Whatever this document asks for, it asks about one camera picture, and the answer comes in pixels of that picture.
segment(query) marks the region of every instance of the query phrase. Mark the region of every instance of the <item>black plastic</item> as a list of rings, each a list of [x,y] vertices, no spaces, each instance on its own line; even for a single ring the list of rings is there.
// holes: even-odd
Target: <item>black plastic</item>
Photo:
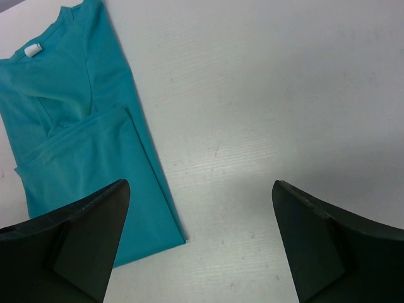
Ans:
[[[300,302],[404,302],[404,230],[276,181],[273,206]]]
[[[0,302],[102,302],[129,206],[117,181],[70,205],[0,229]]]

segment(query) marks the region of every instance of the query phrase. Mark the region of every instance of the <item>white label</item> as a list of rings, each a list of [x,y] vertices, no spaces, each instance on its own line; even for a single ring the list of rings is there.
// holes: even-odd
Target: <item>white label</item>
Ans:
[[[24,49],[24,53],[27,55],[27,57],[31,58],[38,54],[42,50],[41,46],[39,43],[32,44]]]

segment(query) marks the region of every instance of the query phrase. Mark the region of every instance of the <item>teal fabric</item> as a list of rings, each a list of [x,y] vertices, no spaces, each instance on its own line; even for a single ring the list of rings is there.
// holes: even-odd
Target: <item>teal fabric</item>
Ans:
[[[39,43],[33,57],[26,46]],[[115,266],[185,243],[131,70],[99,0],[0,61],[0,113],[30,217],[127,179],[131,202]]]

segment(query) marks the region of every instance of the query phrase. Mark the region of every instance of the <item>white surface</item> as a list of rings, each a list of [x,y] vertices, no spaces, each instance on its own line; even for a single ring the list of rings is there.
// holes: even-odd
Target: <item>white surface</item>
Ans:
[[[79,1],[1,13],[0,57]],[[106,302],[297,302],[275,179],[404,228],[402,1],[107,6],[189,243],[115,269]],[[0,142],[6,226],[27,214],[3,129]]]

